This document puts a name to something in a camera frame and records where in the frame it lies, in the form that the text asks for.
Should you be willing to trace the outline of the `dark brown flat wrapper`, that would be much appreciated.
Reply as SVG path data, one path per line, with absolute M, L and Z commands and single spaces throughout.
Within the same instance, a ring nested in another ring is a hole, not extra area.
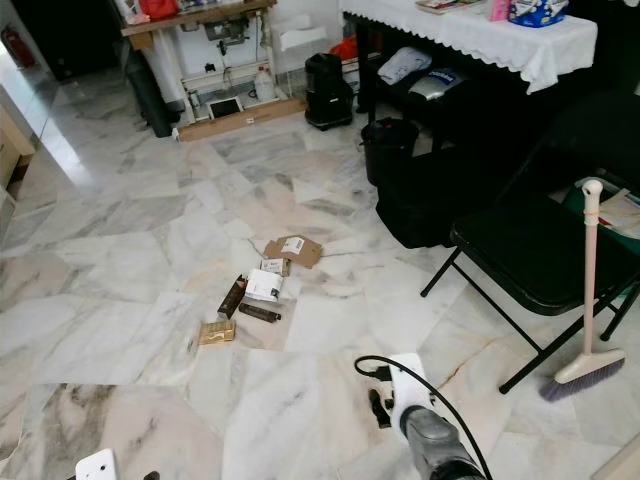
M 280 315 L 279 312 L 270 310 L 270 308 L 253 305 L 253 303 L 241 303 L 241 305 L 238 306 L 238 311 L 242 312 L 242 314 L 265 321 L 265 323 L 274 324 L 282 320 L 282 315 Z

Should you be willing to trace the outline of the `white paper packet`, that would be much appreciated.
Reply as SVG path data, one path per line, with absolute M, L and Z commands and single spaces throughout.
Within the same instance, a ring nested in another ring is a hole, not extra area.
M 253 269 L 247 275 L 244 296 L 251 300 L 278 303 L 282 293 L 284 278 L 273 271 Z

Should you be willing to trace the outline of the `flattened brown cardboard piece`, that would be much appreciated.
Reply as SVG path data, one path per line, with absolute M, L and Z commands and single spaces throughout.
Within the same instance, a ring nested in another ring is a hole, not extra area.
M 311 269 L 324 255 L 324 247 L 314 239 L 305 236 L 285 236 L 266 244 L 266 259 L 285 259 L 293 265 Z

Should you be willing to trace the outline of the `brown bar wrapper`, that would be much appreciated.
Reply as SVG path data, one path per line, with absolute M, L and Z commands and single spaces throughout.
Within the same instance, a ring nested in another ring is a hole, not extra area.
M 241 305 L 244 293 L 247 289 L 247 279 L 244 275 L 238 275 L 234 280 L 232 287 L 230 287 L 227 294 L 225 294 L 223 301 L 218 306 L 218 321 L 225 321 L 232 319 L 232 316 L 236 314 L 237 308 Z

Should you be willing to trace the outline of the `black folding chair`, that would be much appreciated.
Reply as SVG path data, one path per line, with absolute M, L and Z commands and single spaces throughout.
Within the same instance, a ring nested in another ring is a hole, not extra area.
M 518 191 L 535 161 L 553 160 L 579 173 L 600 173 L 622 186 L 640 187 L 640 95 L 593 93 L 568 106 L 545 129 L 493 205 L 454 221 L 454 250 L 442 270 L 466 255 L 518 305 L 532 314 L 557 316 L 582 308 L 584 314 L 585 225 L 582 215 L 547 195 Z M 605 237 L 596 246 L 595 340 L 608 340 L 623 316 L 640 300 L 640 253 Z M 532 340 L 536 356 L 499 385 L 507 394 L 570 342 L 582 316 L 548 346 Z

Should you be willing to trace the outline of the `long flat cardboard box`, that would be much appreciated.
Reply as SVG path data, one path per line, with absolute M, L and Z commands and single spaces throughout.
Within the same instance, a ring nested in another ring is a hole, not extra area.
M 280 116 L 288 116 L 302 113 L 306 109 L 306 102 L 302 99 L 284 99 L 265 104 L 253 106 L 238 113 L 233 113 L 220 118 L 209 118 L 183 125 L 177 129 L 178 140 L 180 142 L 195 142 L 204 138 L 223 134 L 230 131 L 237 131 L 247 125 L 270 122 Z

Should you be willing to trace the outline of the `silver and black bag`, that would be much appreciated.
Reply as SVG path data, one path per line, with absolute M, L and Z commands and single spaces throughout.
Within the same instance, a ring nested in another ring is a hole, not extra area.
M 460 70 L 447 67 L 431 69 L 425 76 L 416 79 L 407 92 L 426 101 L 435 101 L 443 99 L 449 91 L 460 86 L 467 78 Z

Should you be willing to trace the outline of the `white plastic jug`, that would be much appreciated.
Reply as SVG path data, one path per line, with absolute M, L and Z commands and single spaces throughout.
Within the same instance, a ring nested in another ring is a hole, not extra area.
M 274 77 L 271 76 L 268 65 L 259 65 L 253 78 L 253 93 L 260 102 L 276 101 Z

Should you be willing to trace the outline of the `light wooden cabinet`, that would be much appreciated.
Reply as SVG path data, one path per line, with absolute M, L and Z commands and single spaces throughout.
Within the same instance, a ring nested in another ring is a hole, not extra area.
M 8 188 L 17 178 L 18 166 L 36 154 L 36 137 L 26 119 L 10 106 L 0 106 L 0 179 Z

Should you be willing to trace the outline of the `table with white lace cloth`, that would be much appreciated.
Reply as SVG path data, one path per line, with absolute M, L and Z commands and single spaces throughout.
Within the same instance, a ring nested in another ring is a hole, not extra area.
M 425 12 L 416 1 L 340 0 L 344 18 L 356 24 L 358 105 L 367 115 L 383 104 L 404 113 L 428 105 L 378 76 L 369 59 L 372 28 L 393 29 L 416 44 L 465 59 L 463 69 L 474 77 L 461 97 L 445 97 L 439 109 L 553 108 L 581 90 L 593 91 L 598 27 L 591 20 L 568 15 L 553 26 L 532 28 L 492 22 L 490 0 L 443 14 Z

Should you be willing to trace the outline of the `flat magazine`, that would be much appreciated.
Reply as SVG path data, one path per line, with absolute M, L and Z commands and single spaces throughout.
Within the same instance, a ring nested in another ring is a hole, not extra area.
M 422 12 L 443 15 L 453 10 L 468 8 L 483 0 L 415 0 L 413 5 Z

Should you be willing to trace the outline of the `blue and white bag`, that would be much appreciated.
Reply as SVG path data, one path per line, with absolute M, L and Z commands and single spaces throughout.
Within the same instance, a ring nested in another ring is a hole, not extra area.
M 506 19 L 529 28 L 553 26 L 566 17 L 570 0 L 509 0 Z

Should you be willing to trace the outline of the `wooden top sewing table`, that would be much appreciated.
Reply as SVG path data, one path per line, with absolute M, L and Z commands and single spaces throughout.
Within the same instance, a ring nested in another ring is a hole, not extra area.
M 210 120 L 211 116 L 196 104 L 202 91 L 233 90 L 244 79 L 257 78 L 257 70 L 264 69 L 271 77 L 279 76 L 276 61 L 276 41 L 280 36 L 271 23 L 271 9 L 278 0 L 166 0 L 172 3 L 175 13 L 164 18 L 152 18 L 142 12 L 143 0 L 116 0 L 122 17 L 122 36 L 137 51 L 154 51 L 159 65 L 154 68 L 161 91 L 172 92 L 180 102 L 179 127 Z M 252 61 L 228 61 L 220 52 L 218 68 L 214 73 L 191 74 L 184 72 L 180 61 L 180 49 L 169 32 L 182 26 L 205 26 L 205 24 L 234 23 L 243 17 L 248 22 L 241 36 L 251 42 L 255 58 Z

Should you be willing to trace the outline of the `red fire extinguisher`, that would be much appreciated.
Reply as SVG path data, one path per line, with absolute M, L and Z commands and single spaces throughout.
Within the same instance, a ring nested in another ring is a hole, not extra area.
M 26 45 L 26 41 L 20 36 L 18 29 L 13 26 L 5 26 L 1 29 L 1 41 L 19 69 L 37 67 L 38 59 Z

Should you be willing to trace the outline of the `white wall box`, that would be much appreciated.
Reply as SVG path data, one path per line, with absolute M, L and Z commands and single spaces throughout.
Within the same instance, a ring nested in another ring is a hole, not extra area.
M 300 47 L 316 44 L 316 42 L 325 41 L 326 36 L 325 27 L 314 27 L 307 29 L 288 29 L 280 33 L 278 44 L 280 51 L 288 51 L 293 49 L 300 49 Z

